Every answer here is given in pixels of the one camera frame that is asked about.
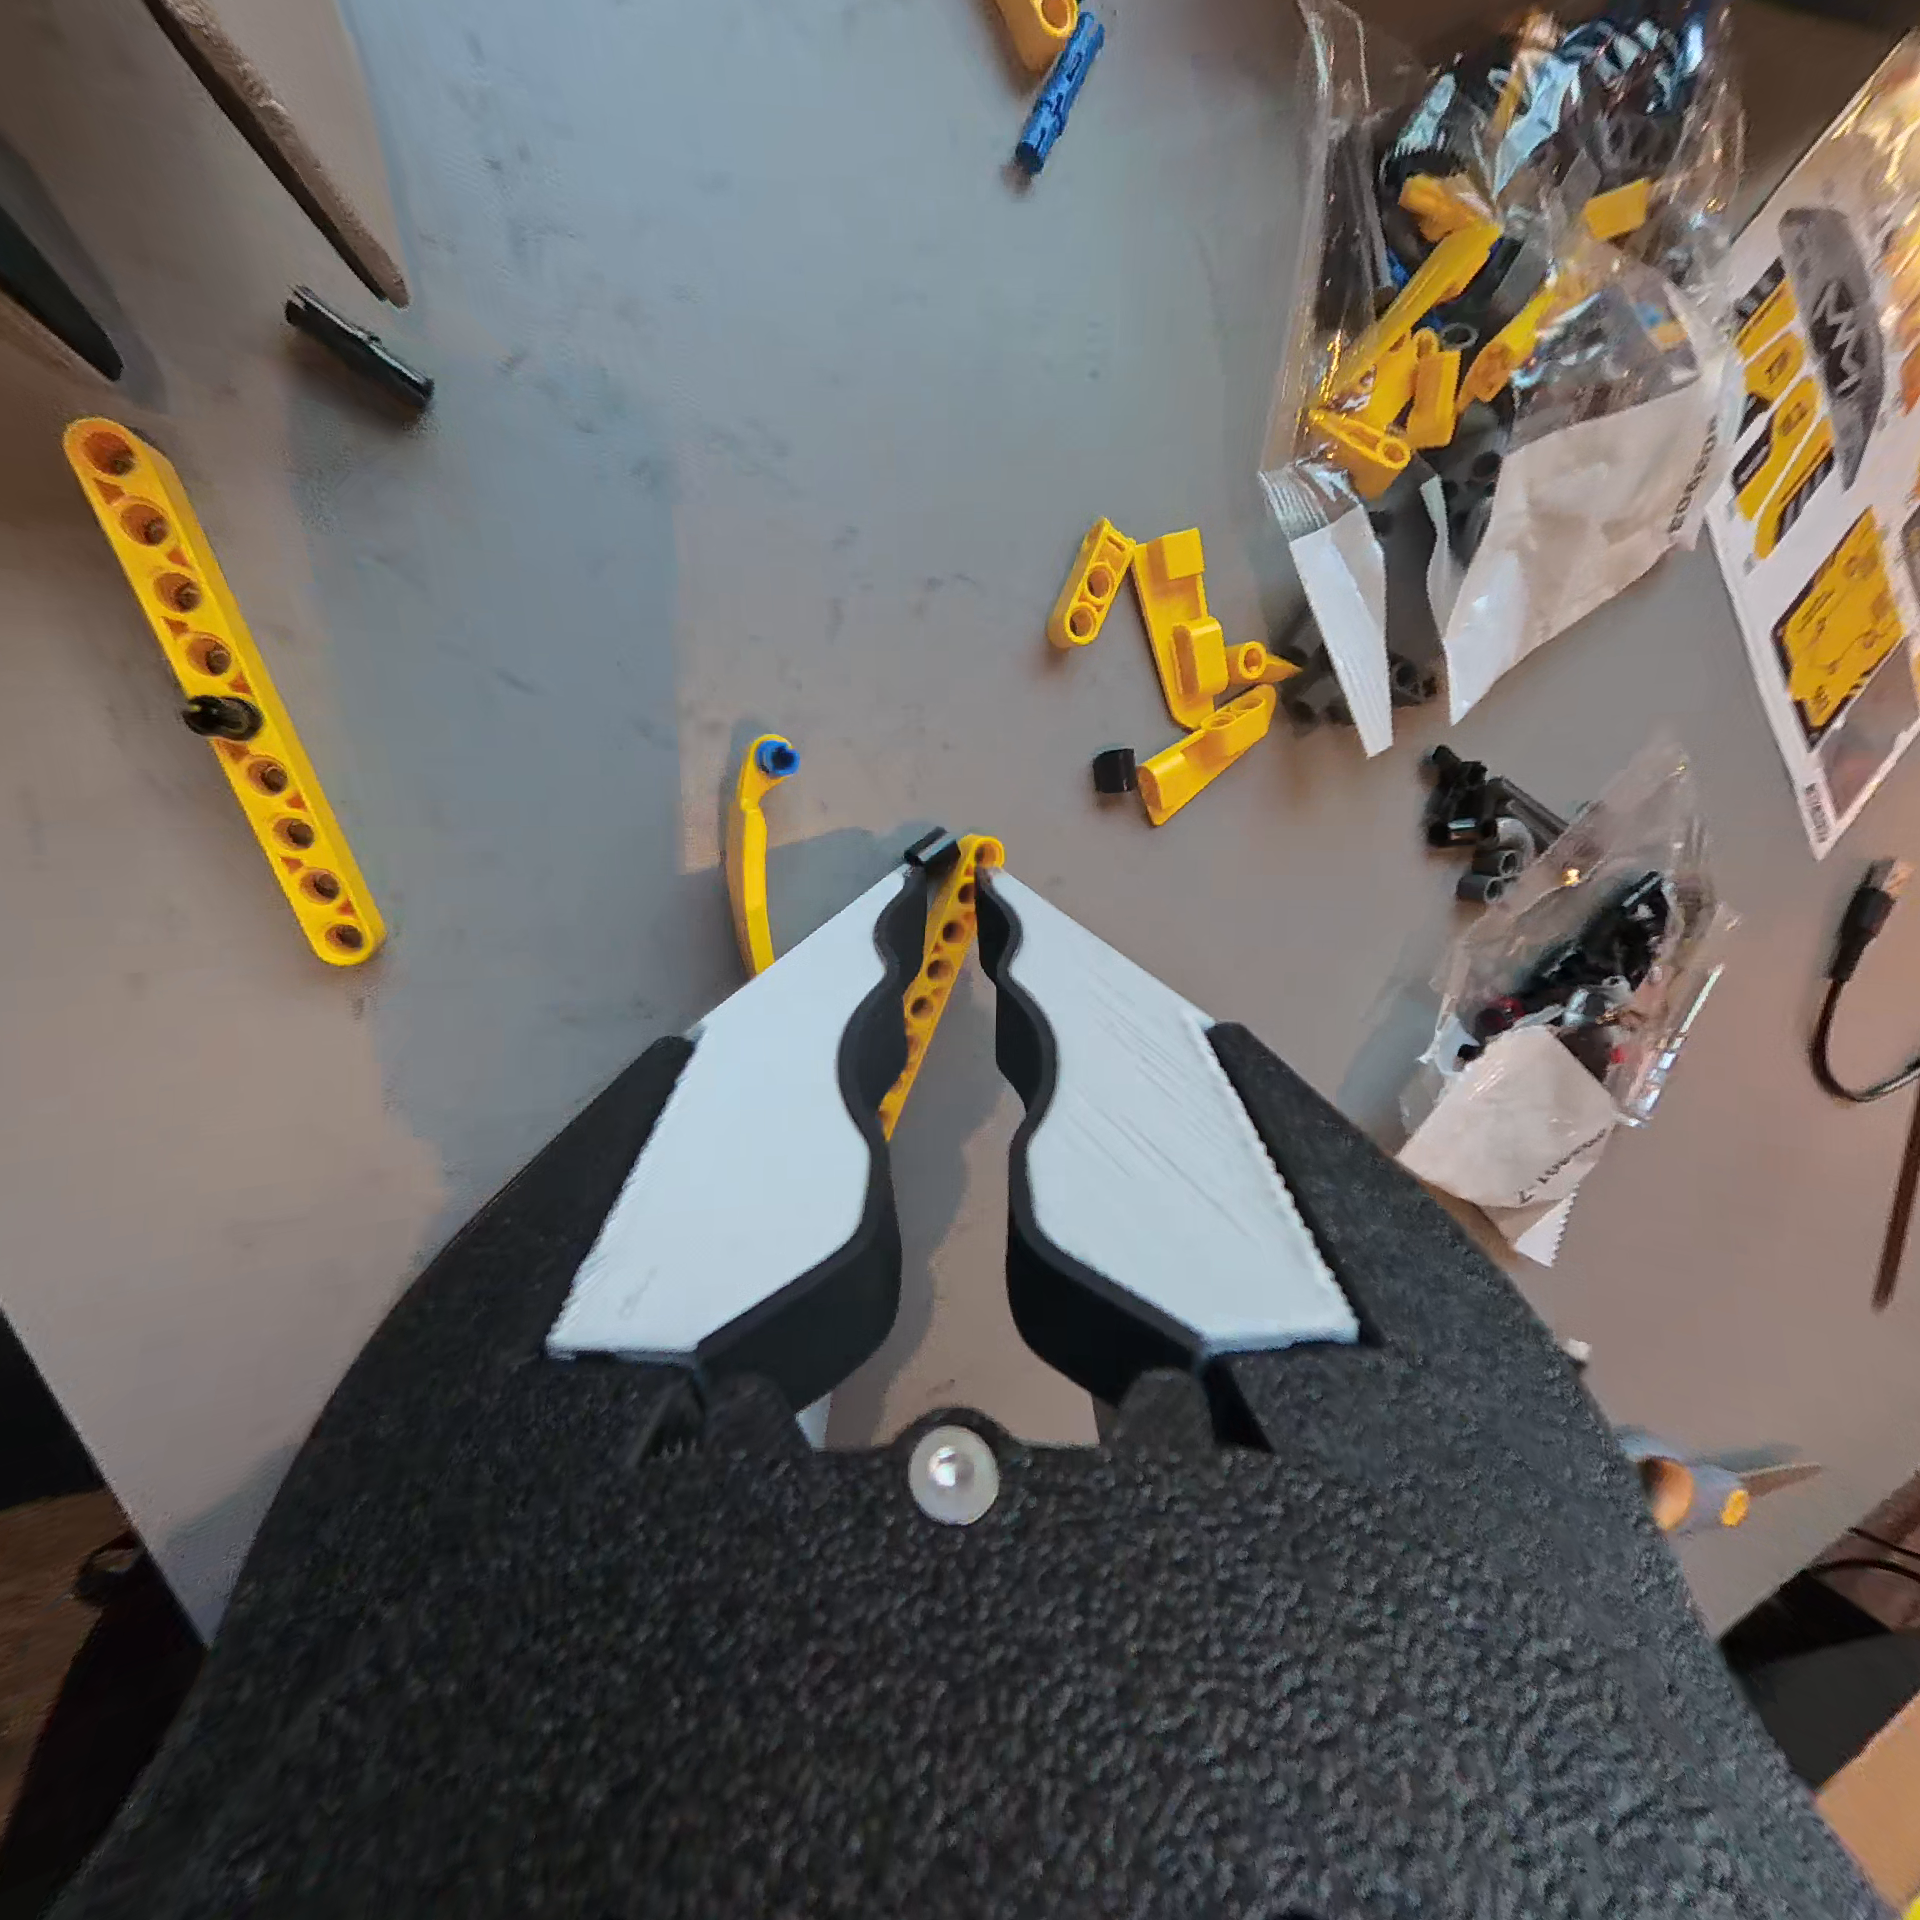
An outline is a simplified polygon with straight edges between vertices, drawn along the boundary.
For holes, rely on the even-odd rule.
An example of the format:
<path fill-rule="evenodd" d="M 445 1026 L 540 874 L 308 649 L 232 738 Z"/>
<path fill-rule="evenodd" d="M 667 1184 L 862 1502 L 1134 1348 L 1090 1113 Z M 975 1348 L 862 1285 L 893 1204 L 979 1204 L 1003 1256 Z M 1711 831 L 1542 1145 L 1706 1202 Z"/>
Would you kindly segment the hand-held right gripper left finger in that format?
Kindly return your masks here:
<path fill-rule="evenodd" d="M 549 1365 L 650 1365 L 694 1388 L 770 1384 L 801 1449 L 899 1314 L 880 1097 L 905 1065 L 928 870 L 889 870 L 690 1033 Z"/>

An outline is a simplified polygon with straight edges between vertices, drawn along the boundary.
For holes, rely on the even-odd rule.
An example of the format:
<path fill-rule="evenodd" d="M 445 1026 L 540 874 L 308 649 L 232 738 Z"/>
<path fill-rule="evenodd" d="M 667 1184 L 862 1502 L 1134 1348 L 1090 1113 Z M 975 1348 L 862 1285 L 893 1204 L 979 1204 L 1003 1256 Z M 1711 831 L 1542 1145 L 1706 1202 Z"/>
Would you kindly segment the grey desk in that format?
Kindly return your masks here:
<path fill-rule="evenodd" d="M 742 989 L 722 805 L 755 735 L 780 942 L 928 831 L 1340 1113 L 1386 1129 L 1450 942 L 1418 753 L 1542 805 L 1690 753 L 1727 983 L 1563 1256 L 1527 1267 L 1620 1429 L 1821 1480 L 1690 1536 L 1711 1622 L 1914 1474 L 1914 1256 L 1871 1309 L 1902 1104 L 1802 1072 L 1827 930 L 1914 854 L 1914 757 L 1810 854 L 1711 545 L 1396 753 L 1276 726 L 1147 831 L 1090 753 L 1169 738 L 1134 604 L 1056 653 L 1090 518 L 1199 523 L 1265 636 L 1256 497 L 1300 256 L 1300 12 L 1104 6 L 1021 188 L 985 6 L 341 6 L 408 311 L 383 311 L 141 6 L 6 6 L 6 201 L 116 295 L 125 380 L 6 343 L 6 1314 L 212 1637 L 389 1300 L 650 1040 Z M 383 405 L 306 287 L 434 375 Z M 64 464 L 171 452 L 383 907 L 323 969 Z"/>

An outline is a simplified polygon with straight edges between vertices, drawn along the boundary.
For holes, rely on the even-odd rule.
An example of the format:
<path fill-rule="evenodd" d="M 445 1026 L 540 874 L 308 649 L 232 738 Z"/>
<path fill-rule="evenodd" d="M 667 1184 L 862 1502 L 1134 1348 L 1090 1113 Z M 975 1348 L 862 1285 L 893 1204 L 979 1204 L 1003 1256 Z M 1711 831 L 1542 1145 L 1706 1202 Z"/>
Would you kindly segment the yellow curved panel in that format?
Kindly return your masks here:
<path fill-rule="evenodd" d="M 770 890 L 766 890 L 766 800 L 780 787 L 755 787 L 747 757 L 731 782 L 731 805 L 723 805 L 723 900 L 731 900 L 731 942 L 742 942 L 742 969 L 766 971 L 780 958 L 770 945 Z"/>

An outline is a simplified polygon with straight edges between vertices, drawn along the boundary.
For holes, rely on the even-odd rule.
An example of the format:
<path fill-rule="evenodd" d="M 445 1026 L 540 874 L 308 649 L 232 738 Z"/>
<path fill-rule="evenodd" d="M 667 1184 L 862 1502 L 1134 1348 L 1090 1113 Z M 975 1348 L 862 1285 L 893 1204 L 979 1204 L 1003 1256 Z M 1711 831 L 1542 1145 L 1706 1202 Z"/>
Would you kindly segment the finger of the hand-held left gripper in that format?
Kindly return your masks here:
<path fill-rule="evenodd" d="M 340 0 L 152 0 L 155 32 L 226 113 L 330 256 L 408 306 L 389 160 Z"/>
<path fill-rule="evenodd" d="M 14 201 L 0 201 L 0 329 L 14 353 L 83 375 L 83 380 L 125 380 L 125 343 L 116 343 L 116 295 L 91 264 L 91 256 L 72 240 L 64 218 L 23 218 Z"/>

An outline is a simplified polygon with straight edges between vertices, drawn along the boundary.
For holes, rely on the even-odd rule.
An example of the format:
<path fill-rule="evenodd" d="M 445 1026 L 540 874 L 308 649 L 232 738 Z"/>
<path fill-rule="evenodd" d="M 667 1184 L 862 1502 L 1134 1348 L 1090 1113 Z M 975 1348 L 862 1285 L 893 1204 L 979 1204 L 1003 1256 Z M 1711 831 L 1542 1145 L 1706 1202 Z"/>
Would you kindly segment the yellow slanted brick piece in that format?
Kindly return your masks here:
<path fill-rule="evenodd" d="M 1226 710 L 1214 710 L 1193 735 L 1160 748 L 1134 769 L 1134 789 L 1147 827 L 1160 831 L 1172 812 L 1187 812 L 1226 769 L 1236 769 L 1276 713 L 1276 687 L 1248 687 Z"/>

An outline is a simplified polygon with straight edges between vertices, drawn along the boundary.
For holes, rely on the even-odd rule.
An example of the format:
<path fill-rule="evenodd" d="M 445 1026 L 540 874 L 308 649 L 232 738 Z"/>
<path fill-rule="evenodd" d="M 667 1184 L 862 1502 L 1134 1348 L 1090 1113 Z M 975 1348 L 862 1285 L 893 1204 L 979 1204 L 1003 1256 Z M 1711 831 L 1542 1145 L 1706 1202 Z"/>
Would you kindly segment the yellow angled panel piece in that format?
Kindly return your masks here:
<path fill-rule="evenodd" d="M 1208 604 L 1208 537 L 1199 537 L 1199 523 L 1169 534 L 1169 537 L 1139 537 L 1134 559 L 1130 559 L 1130 583 L 1134 583 L 1134 604 L 1139 604 L 1160 699 L 1169 699 L 1179 735 L 1214 721 L 1214 710 L 1248 695 L 1248 687 L 1285 687 L 1285 679 L 1301 672 L 1300 660 L 1285 660 L 1265 641 L 1226 641 L 1226 631 L 1218 631 L 1218 617 Z"/>

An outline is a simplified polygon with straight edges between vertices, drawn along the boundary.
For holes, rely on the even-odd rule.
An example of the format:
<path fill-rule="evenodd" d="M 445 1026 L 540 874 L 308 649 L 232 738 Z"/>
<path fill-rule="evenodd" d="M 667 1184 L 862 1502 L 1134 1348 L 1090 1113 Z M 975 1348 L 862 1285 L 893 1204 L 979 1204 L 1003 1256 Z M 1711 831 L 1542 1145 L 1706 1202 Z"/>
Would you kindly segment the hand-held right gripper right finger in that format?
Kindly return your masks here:
<path fill-rule="evenodd" d="M 1139 1378 L 1349 1348 L 1355 1305 L 1214 1054 L 1214 1010 L 1014 870 L 979 883 L 979 969 L 1021 1097 L 1003 1305 L 1022 1348 L 1106 1409 Z"/>

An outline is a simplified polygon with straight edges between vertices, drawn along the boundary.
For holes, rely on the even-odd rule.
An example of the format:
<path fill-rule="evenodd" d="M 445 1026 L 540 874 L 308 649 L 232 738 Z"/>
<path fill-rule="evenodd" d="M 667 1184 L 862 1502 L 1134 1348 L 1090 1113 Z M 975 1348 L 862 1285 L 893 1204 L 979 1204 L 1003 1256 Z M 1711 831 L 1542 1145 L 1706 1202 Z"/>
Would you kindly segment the small grey orange tool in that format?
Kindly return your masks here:
<path fill-rule="evenodd" d="M 1739 1534 L 1758 1502 L 1821 1480 L 1821 1468 L 1795 1449 L 1690 1456 L 1647 1429 L 1614 1429 L 1614 1443 L 1638 1474 L 1647 1517 L 1665 1536 Z"/>

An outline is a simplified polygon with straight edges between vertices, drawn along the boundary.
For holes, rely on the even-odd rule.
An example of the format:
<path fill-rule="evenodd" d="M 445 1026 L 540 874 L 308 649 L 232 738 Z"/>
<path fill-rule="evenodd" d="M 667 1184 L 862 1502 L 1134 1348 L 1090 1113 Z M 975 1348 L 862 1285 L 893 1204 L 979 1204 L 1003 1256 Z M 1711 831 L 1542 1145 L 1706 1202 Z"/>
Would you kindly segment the clear bag yellow connectors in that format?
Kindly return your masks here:
<path fill-rule="evenodd" d="M 1301 244 L 1256 494 L 1396 748 L 1386 641 L 1465 721 L 1706 518 L 1732 452 L 1732 6 L 1492 6 L 1415 57 L 1301 23 Z"/>

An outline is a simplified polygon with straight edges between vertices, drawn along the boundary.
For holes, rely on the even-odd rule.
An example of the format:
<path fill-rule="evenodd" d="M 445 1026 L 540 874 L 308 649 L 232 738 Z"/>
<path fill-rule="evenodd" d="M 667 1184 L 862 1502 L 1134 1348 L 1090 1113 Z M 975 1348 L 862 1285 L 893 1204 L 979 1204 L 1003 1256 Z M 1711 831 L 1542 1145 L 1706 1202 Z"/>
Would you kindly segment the yellow black sticker sheet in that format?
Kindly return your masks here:
<path fill-rule="evenodd" d="M 1727 256 L 1739 434 L 1706 534 L 1827 854 L 1920 735 L 1920 42 Z"/>

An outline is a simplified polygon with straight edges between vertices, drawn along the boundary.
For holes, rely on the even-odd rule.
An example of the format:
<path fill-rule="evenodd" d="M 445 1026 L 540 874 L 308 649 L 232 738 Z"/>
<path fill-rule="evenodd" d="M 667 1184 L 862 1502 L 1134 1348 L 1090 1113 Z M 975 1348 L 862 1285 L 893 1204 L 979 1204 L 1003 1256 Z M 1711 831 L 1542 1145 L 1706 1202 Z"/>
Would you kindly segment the dark grey connector pieces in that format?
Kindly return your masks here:
<path fill-rule="evenodd" d="M 1316 631 L 1289 631 L 1276 641 L 1276 653 L 1300 666 L 1285 687 L 1276 687 L 1276 710 L 1300 721 L 1300 726 L 1355 726 L 1349 713 L 1349 695 L 1331 666 L 1331 649 L 1316 641 Z M 1440 636 L 1415 636 L 1409 649 L 1386 641 L 1386 710 L 1425 710 L 1440 695 Z"/>

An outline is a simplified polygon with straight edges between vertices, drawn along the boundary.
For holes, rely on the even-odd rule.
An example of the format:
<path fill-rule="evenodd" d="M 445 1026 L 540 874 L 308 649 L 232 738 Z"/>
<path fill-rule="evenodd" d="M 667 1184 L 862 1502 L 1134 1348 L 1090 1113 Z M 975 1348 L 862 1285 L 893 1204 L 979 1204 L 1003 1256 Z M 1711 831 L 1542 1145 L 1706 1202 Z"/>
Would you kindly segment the loose black connector pieces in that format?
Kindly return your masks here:
<path fill-rule="evenodd" d="M 1458 757 L 1450 748 L 1425 753 L 1425 849 L 1458 849 L 1465 874 L 1458 900 L 1492 907 L 1513 883 L 1567 831 L 1527 787 L 1499 782 L 1483 757 Z"/>

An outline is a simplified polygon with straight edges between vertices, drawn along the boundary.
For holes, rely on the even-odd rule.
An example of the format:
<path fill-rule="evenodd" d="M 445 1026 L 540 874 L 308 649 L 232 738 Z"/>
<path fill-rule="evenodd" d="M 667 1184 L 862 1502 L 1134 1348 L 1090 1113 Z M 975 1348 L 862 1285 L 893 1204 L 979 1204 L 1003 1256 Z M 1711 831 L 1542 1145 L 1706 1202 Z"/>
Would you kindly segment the long yellow holed beam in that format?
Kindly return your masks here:
<path fill-rule="evenodd" d="M 353 840 L 315 787 L 315 769 L 289 726 L 289 710 L 275 687 L 275 666 L 226 589 L 226 570 L 186 508 L 181 471 L 155 444 L 125 420 L 83 415 L 64 434 L 64 464 L 125 563 L 125 583 L 155 631 L 155 649 L 194 695 L 248 695 L 268 713 L 268 735 L 232 748 L 210 738 L 306 945 L 323 969 L 360 969 L 383 956 L 389 930 L 372 900 L 372 883 L 353 854 Z"/>
<path fill-rule="evenodd" d="M 880 1136 L 893 1136 L 893 1121 L 899 1121 L 899 1107 L 912 1097 L 912 1078 L 928 1065 L 928 1044 L 938 1033 L 938 1010 L 948 1010 L 948 1000 L 959 989 L 959 969 L 975 956 L 975 934 L 979 934 L 979 870 L 998 870 L 998 862 L 1003 862 L 1003 843 L 967 831 L 959 840 L 959 862 L 948 874 L 928 874 L 920 971 L 899 990 L 905 1065 L 899 1065 L 893 1091 L 880 1097 Z"/>

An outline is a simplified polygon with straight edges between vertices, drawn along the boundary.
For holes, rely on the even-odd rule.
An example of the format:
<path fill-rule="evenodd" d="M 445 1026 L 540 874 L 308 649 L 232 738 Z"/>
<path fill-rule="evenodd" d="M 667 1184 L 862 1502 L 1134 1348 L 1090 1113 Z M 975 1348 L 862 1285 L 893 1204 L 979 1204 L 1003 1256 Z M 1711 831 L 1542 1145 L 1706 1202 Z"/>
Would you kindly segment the small yellow three-hole beam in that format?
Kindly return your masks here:
<path fill-rule="evenodd" d="M 1113 589 L 1130 583 L 1134 537 L 1113 534 L 1113 518 L 1095 518 L 1072 559 L 1072 578 L 1041 617 L 1049 649 L 1090 649 L 1113 613 Z"/>

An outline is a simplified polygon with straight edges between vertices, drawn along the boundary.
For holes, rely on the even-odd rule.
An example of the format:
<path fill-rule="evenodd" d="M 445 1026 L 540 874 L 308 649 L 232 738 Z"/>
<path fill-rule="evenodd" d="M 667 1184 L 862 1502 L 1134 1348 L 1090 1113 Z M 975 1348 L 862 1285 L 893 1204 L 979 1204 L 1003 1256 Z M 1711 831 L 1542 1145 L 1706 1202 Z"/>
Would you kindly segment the clear bag black parts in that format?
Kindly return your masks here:
<path fill-rule="evenodd" d="M 1478 916 L 1434 971 L 1403 1166 L 1556 1267 L 1601 1147 L 1656 1113 L 1739 916 L 1674 738 L 1647 738 L 1556 840 L 1503 782 L 1478 789 Z"/>

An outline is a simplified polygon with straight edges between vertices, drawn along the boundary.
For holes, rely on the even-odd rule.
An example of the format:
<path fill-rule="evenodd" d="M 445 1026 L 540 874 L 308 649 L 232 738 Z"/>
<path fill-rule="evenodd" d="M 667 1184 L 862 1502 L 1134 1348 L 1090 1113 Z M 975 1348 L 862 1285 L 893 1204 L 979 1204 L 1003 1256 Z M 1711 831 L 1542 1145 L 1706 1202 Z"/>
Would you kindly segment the thin dark rod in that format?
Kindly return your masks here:
<path fill-rule="evenodd" d="M 1914 1204 L 1920 1204 L 1920 1091 L 1914 1091 L 1914 1107 L 1906 1107 L 1906 1145 L 1902 1145 L 1889 1238 L 1882 1238 L 1882 1267 L 1874 1267 L 1874 1309 L 1891 1305 L 1891 1285 L 1902 1285 L 1902 1267 L 1906 1267 L 1906 1238 L 1914 1238 Z"/>

